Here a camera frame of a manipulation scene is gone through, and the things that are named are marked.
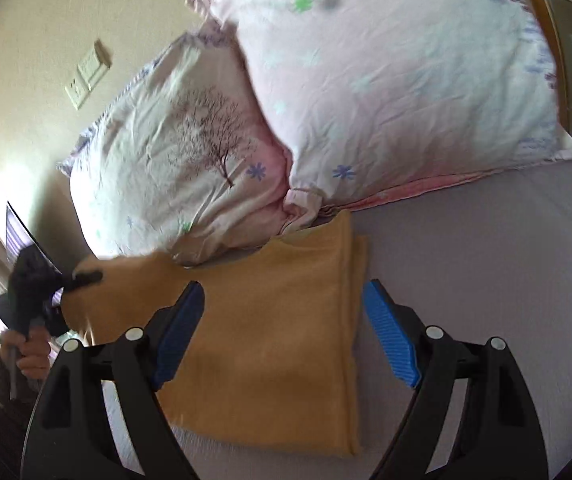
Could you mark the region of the person left hand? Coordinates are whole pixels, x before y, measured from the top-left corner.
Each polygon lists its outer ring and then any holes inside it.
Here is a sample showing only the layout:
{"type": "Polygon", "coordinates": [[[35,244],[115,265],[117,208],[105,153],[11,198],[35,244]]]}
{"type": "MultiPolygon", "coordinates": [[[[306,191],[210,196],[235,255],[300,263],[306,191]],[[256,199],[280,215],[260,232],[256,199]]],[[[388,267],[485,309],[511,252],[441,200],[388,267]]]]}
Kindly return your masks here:
{"type": "Polygon", "coordinates": [[[25,337],[16,330],[4,330],[0,339],[1,359],[8,368],[15,368],[24,377],[44,380],[51,369],[51,335],[44,326],[33,326],[25,337]]]}

